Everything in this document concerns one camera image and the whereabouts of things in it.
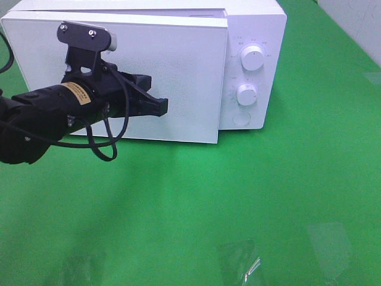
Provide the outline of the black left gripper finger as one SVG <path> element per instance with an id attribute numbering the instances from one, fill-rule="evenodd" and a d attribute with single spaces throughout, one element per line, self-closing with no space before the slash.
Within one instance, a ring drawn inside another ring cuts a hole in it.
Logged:
<path id="1" fill-rule="evenodd" d="M 67 45 L 67 73 L 80 72 L 83 67 L 91 73 L 99 73 L 101 53 L 117 49 L 116 35 L 104 27 L 84 23 L 61 22 L 57 29 L 57 39 Z"/>
<path id="2" fill-rule="evenodd" d="M 152 77 L 144 74 L 128 74 L 119 72 L 125 90 L 122 90 L 122 103 L 117 117 L 126 115 L 126 99 L 129 100 L 129 117 L 134 116 L 163 116 L 168 110 L 167 98 L 154 98 L 148 91 L 151 89 Z"/>

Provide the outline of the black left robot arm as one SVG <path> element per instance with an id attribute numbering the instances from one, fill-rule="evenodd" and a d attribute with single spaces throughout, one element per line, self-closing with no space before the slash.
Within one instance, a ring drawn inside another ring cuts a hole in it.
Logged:
<path id="1" fill-rule="evenodd" d="M 62 81 L 1 98 L 4 163 L 32 164 L 51 146 L 90 149 L 101 160 L 114 160 L 129 118 L 138 114 L 144 77 L 102 59 L 112 43 L 106 29 L 64 21 L 57 37 L 67 45 Z"/>

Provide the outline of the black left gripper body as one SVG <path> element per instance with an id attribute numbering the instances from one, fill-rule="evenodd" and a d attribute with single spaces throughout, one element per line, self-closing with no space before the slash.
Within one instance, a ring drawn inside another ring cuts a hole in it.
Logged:
<path id="1" fill-rule="evenodd" d="M 86 108 L 94 106 L 95 113 L 109 106 L 112 118 L 140 115 L 140 76 L 118 71 L 115 64 L 101 61 L 86 73 L 68 71 L 61 84 L 77 92 L 85 91 L 82 100 Z"/>

